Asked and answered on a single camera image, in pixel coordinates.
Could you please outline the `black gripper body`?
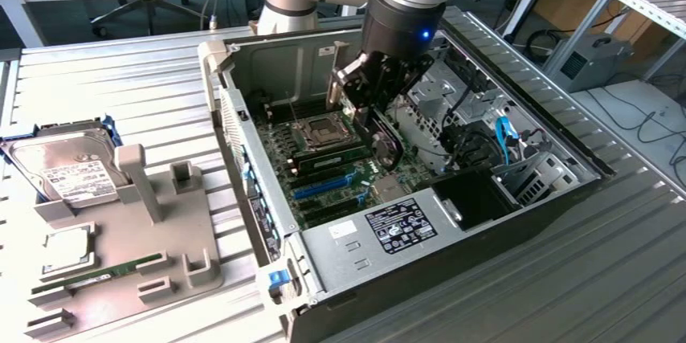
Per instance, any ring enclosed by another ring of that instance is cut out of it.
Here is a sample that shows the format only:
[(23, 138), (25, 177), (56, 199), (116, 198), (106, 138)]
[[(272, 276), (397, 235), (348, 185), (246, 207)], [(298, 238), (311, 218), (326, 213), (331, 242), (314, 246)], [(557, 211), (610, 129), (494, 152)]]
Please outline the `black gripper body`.
[(401, 60), (414, 60), (430, 47), (446, 3), (414, 8), (390, 0), (368, 0), (362, 27), (362, 52), (379, 52)]

